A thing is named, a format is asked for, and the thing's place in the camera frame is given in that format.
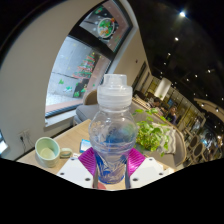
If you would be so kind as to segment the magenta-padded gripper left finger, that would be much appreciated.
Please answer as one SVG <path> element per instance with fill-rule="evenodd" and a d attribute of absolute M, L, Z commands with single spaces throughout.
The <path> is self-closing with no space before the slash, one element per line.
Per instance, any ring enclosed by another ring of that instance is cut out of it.
<path fill-rule="evenodd" d="M 94 150 L 89 148 L 71 157 L 57 175 L 84 188 L 98 188 L 98 171 Z"/>

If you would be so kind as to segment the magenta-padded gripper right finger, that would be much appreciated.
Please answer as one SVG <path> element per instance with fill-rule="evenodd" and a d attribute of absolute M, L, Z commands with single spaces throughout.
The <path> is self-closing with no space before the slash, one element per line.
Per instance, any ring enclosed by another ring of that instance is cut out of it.
<path fill-rule="evenodd" d="M 169 171 L 165 170 L 153 157 L 146 158 L 135 148 L 130 150 L 125 172 L 127 189 L 143 187 L 168 174 Z"/>

